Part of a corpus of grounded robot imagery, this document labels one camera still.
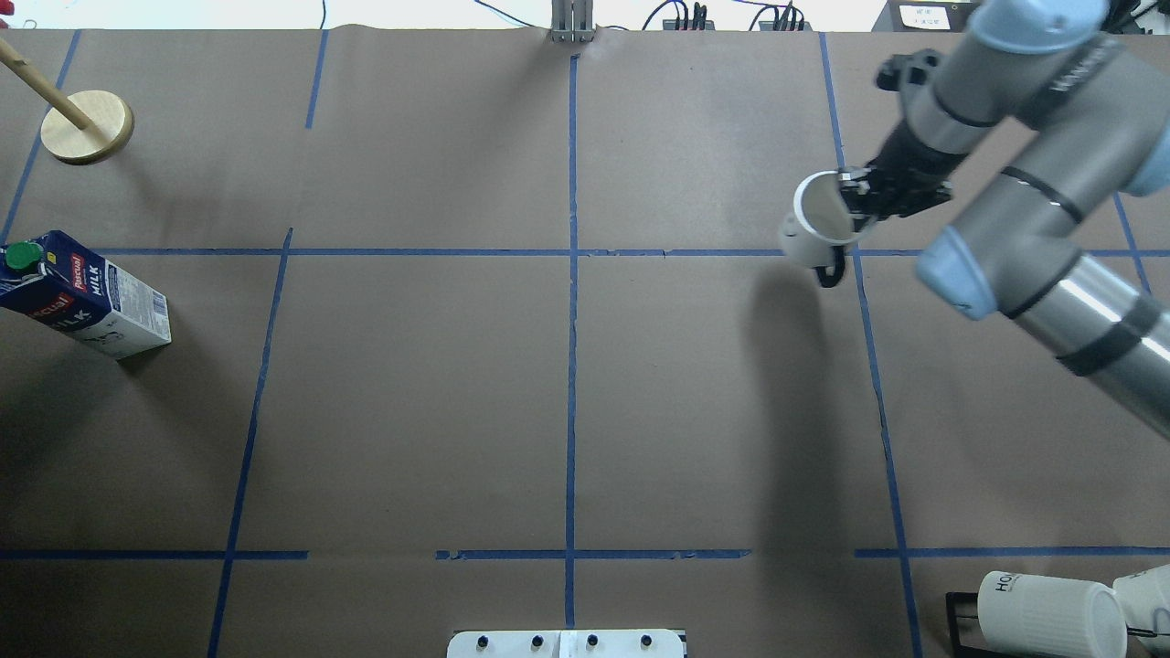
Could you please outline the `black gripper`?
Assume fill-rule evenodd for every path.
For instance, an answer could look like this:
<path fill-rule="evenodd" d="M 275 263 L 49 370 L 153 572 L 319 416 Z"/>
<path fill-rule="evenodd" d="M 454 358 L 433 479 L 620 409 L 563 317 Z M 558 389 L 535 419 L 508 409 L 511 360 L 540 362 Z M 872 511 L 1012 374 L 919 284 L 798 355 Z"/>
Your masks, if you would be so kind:
<path fill-rule="evenodd" d="M 952 199 L 944 190 L 952 172 L 954 155 L 927 145 L 909 124 L 900 123 L 872 162 L 840 167 L 839 193 L 854 215 L 906 218 Z"/>

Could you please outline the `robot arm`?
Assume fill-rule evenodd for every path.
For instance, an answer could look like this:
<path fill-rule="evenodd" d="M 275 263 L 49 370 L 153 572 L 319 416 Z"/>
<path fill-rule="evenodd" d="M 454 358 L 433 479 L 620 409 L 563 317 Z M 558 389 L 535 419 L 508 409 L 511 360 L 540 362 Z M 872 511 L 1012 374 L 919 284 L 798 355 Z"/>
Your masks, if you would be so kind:
<path fill-rule="evenodd" d="M 1072 375 L 1166 436 L 1166 307 L 1074 241 L 1116 193 L 1166 189 L 1166 75 L 1101 28 L 1106 1 L 985 1 L 949 54 L 887 59 L 901 122 L 830 200 L 856 229 L 952 198 L 950 176 L 1005 118 L 1033 137 L 941 229 L 916 275 L 970 320 L 1020 325 Z"/>

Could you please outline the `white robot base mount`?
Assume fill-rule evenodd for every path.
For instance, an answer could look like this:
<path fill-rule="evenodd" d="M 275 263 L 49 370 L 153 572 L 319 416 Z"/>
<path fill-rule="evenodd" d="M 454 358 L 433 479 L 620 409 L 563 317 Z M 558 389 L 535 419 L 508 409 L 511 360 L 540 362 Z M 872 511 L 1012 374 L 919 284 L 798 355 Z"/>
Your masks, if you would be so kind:
<path fill-rule="evenodd" d="M 447 657 L 688 657 L 672 629 L 480 630 L 452 635 Z"/>

